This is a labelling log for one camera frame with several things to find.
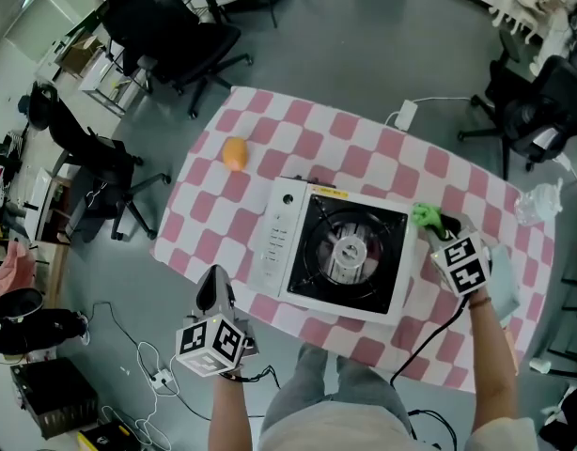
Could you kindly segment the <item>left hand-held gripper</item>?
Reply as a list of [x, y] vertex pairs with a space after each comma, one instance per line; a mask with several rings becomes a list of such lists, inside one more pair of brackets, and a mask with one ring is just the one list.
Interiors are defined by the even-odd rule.
[[236, 316], [236, 297], [221, 266], [211, 266], [197, 285], [197, 312], [177, 330], [175, 358], [200, 377], [227, 375], [257, 354], [257, 341], [249, 321]]

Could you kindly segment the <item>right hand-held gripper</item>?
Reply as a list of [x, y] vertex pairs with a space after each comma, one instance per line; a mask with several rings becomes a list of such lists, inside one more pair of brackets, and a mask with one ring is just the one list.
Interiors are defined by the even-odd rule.
[[444, 230], [427, 225], [430, 259], [458, 297], [485, 286], [491, 276], [491, 252], [472, 221], [463, 214], [441, 215]]

